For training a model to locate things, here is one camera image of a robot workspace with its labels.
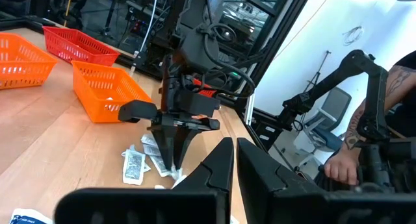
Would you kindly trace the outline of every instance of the desk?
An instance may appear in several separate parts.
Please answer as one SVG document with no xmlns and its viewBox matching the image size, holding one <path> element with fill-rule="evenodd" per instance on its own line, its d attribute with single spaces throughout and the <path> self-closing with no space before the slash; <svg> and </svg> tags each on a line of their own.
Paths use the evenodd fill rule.
<svg viewBox="0 0 416 224">
<path fill-rule="evenodd" d="M 46 50 L 42 34 L 29 29 L 9 32 Z M 159 105 L 160 82 L 139 74 L 134 79 Z M 237 137 L 252 141 L 233 109 L 222 106 L 214 118 L 221 129 L 195 137 L 183 161 L 184 174 L 189 175 L 223 137 L 232 137 L 234 144 Z M 8 223 L 15 208 L 33 208 L 52 218 L 59 199 L 78 188 L 138 188 L 122 182 L 121 153 L 132 143 L 142 151 L 140 137 L 149 133 L 149 125 L 92 123 L 72 90 L 72 66 L 61 59 L 43 86 L 1 90 L 0 223 Z M 144 174 L 141 188 L 172 187 L 172 178 L 161 178 L 148 156 L 146 162 L 151 171 Z M 231 214 L 246 223 L 236 164 Z"/>
</svg>

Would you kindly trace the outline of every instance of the chair backrest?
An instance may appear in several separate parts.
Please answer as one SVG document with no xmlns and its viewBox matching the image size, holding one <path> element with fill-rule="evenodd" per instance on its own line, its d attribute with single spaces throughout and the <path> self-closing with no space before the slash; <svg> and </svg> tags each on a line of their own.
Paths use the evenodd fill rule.
<svg viewBox="0 0 416 224">
<path fill-rule="evenodd" d="M 318 127 L 327 131 L 332 131 L 334 128 L 336 128 L 343 119 L 346 109 L 348 108 L 350 102 L 350 94 L 346 93 L 344 90 L 338 87 L 333 88 L 326 97 L 321 109 L 329 113 L 337 121 L 333 122 L 330 119 L 325 119 L 322 123 L 318 125 Z M 307 121 L 306 125 L 310 125 L 313 122 L 318 121 L 321 117 L 321 114 L 313 116 L 310 120 Z"/>
</svg>

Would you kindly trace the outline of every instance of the orange basket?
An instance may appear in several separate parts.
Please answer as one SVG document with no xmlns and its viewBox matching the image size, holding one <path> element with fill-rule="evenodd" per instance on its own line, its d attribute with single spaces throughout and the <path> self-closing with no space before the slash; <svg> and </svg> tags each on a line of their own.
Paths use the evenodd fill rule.
<svg viewBox="0 0 416 224">
<path fill-rule="evenodd" d="M 45 32 L 46 49 L 67 62 L 77 60 L 111 66 L 120 54 L 76 29 L 42 28 Z"/>
<path fill-rule="evenodd" d="M 42 85 L 57 62 L 21 36 L 0 33 L 0 90 Z"/>
<path fill-rule="evenodd" d="M 201 81 L 199 81 L 197 79 L 194 79 L 194 84 L 201 85 L 202 83 L 201 83 Z M 202 90 L 202 91 L 199 92 L 199 94 L 204 95 L 204 96 L 207 96 L 207 97 L 212 97 L 215 92 L 216 91 Z"/>
<path fill-rule="evenodd" d="M 72 61 L 73 89 L 94 123 L 116 123 L 120 107 L 132 100 L 151 102 L 120 68 Z"/>
</svg>

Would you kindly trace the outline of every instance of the black metal frame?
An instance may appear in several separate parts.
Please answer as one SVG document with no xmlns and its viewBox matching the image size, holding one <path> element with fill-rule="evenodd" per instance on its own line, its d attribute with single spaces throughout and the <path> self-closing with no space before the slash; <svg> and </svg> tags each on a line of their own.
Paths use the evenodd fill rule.
<svg viewBox="0 0 416 224">
<path fill-rule="evenodd" d="M 278 52 L 278 49 L 280 48 L 280 46 L 282 45 L 284 39 L 286 38 L 287 34 L 289 33 L 290 29 L 292 28 L 294 22 L 296 21 L 297 17 L 299 16 L 299 13 L 302 11 L 304 5 L 306 4 L 307 0 L 293 0 L 291 5 L 289 6 L 288 11 L 286 11 L 282 21 L 280 22 L 280 24 L 278 25 L 272 39 L 270 40 L 270 45 L 268 46 L 266 52 L 265 52 L 265 59 L 262 60 L 261 62 L 259 62 L 253 73 L 251 74 L 251 78 L 253 79 L 255 85 L 258 85 L 261 78 L 263 77 L 263 75 L 265 74 L 268 66 L 270 65 L 270 63 L 272 62 L 275 54 Z M 263 9 L 265 6 L 263 6 L 260 3 L 254 3 L 255 6 L 259 7 L 260 9 Z M 270 11 L 271 13 L 273 13 L 276 17 L 275 19 L 277 19 L 278 17 L 278 13 L 279 10 L 274 9 L 273 11 L 270 10 L 269 6 L 266 6 L 268 8 L 268 11 Z M 275 24 L 276 20 L 274 20 L 273 22 L 268 22 L 270 24 L 270 30 L 273 27 L 273 25 Z M 36 18 L 36 17 L 32 17 L 32 16 L 27 16 L 27 17 L 22 17 L 22 18 L 13 18 L 13 19 L 2 19 L 0 20 L 0 31 L 6 31 L 6 30 L 11 30 L 11 29 L 18 29 L 18 28 L 28 28 L 32 31 L 38 32 L 43 34 L 43 29 L 42 26 L 43 25 L 47 25 L 47 26 L 56 26 L 54 23 L 48 21 L 48 20 L 44 20 L 44 19 L 40 19 L 40 18 Z M 133 57 L 130 57 L 128 55 L 125 54 L 121 54 L 117 60 L 116 63 L 123 65 L 123 66 L 127 66 L 130 67 L 133 65 Z M 138 72 L 143 73 L 151 78 L 157 79 L 157 80 L 161 80 L 161 76 L 159 73 L 152 73 L 150 70 L 145 70 L 145 69 L 137 69 Z M 245 106 L 246 106 L 246 102 L 247 100 L 245 99 L 238 99 L 238 100 L 234 100 L 233 98 L 227 97 L 227 96 L 223 96 L 220 95 L 218 96 L 219 100 L 221 100 L 221 103 L 223 105 L 229 106 L 233 109 L 236 110 L 237 114 L 239 115 L 239 117 L 243 120 L 244 116 L 243 113 L 245 111 Z M 258 109 L 254 109 L 253 111 L 253 118 L 255 119 L 255 121 L 260 124 L 260 126 L 262 127 L 278 127 L 278 123 L 275 120 L 275 116 L 263 112 L 261 110 Z M 260 147 L 262 150 L 267 149 L 267 147 L 265 147 L 265 141 L 260 139 L 259 135 L 258 135 L 258 130 L 255 131 L 255 129 L 249 125 L 244 124 L 244 126 L 246 127 L 247 131 L 249 132 L 250 136 L 253 138 L 253 141 L 255 142 L 255 144 Z"/>
</svg>

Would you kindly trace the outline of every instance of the white cable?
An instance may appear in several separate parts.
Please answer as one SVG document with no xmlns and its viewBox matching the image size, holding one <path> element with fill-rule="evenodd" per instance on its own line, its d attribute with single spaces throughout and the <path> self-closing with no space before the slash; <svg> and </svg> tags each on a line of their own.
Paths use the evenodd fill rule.
<svg viewBox="0 0 416 224">
<path fill-rule="evenodd" d="M 151 30 L 151 23 L 153 22 L 153 18 L 155 17 L 156 3 L 157 3 L 157 0 L 155 0 L 155 2 L 153 3 L 153 11 L 152 11 L 152 13 L 151 13 L 151 17 L 150 17 L 150 22 L 149 22 L 148 31 L 147 31 L 146 35 L 144 36 L 143 43 L 142 43 L 142 47 L 140 48 L 140 50 L 139 50 L 139 51 L 135 51 L 135 54 L 134 54 L 134 57 L 135 57 L 135 58 L 137 57 L 137 55 L 139 54 L 139 52 L 142 52 L 143 47 L 144 47 L 144 44 L 146 43 L 146 40 L 148 39 L 149 32 L 150 32 L 150 30 Z M 131 68 L 130 68 L 130 76 L 131 76 L 131 77 L 132 77 L 132 76 L 133 76 L 133 74 L 135 73 L 135 70 L 136 70 L 136 64 L 133 64 L 133 65 L 131 66 Z"/>
<path fill-rule="evenodd" d="M 149 36 L 149 32 L 150 32 L 150 29 L 151 29 L 151 23 L 153 22 L 153 18 L 155 17 L 156 3 L 157 3 L 157 0 L 155 0 L 155 2 L 153 4 L 153 12 L 151 13 L 148 31 L 147 31 L 146 35 L 144 36 L 143 43 L 142 43 L 142 47 L 140 48 L 139 52 L 142 52 L 143 47 L 144 47 L 144 44 L 146 43 L 146 39 Z"/>
</svg>

